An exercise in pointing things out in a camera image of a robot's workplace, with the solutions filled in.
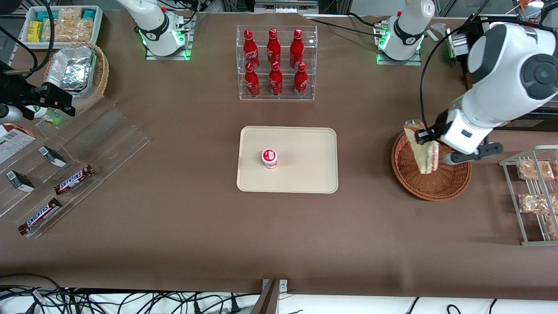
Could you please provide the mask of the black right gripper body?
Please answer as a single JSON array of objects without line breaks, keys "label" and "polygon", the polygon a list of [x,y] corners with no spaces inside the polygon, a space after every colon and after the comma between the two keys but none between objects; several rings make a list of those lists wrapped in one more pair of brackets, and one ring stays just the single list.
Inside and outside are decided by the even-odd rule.
[{"label": "black right gripper body", "polygon": [[5,74],[6,70],[11,69],[5,62],[0,62],[0,103],[9,106],[47,107],[42,101],[41,92],[43,87],[28,83],[20,74]]}]

